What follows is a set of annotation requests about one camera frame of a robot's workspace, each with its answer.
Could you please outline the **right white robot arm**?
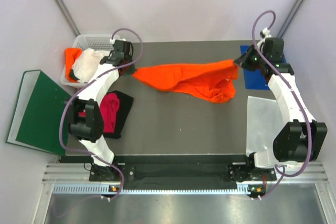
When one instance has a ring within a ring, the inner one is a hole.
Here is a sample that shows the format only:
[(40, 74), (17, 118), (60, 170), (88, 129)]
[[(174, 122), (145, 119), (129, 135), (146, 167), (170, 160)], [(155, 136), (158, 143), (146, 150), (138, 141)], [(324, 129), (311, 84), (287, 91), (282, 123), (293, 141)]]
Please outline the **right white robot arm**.
[(234, 180), (261, 179), (273, 172), (296, 177), (315, 161), (328, 132), (308, 111), (296, 85), (292, 66), (283, 61), (283, 44), (250, 46), (234, 63), (258, 71), (274, 99), (249, 97), (244, 165), (232, 165)]

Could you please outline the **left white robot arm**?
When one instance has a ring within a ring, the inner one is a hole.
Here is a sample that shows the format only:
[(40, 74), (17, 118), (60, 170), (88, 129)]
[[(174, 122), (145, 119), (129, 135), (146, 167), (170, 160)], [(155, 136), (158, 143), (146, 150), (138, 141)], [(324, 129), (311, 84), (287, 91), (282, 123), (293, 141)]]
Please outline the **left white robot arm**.
[(117, 178), (119, 168), (106, 139), (121, 137), (134, 102), (133, 97), (109, 89), (120, 76), (135, 70), (133, 49), (114, 47), (108, 55), (93, 54), (98, 63), (88, 87), (75, 96), (67, 110), (68, 132), (90, 152), (91, 173), (96, 179), (109, 181)]

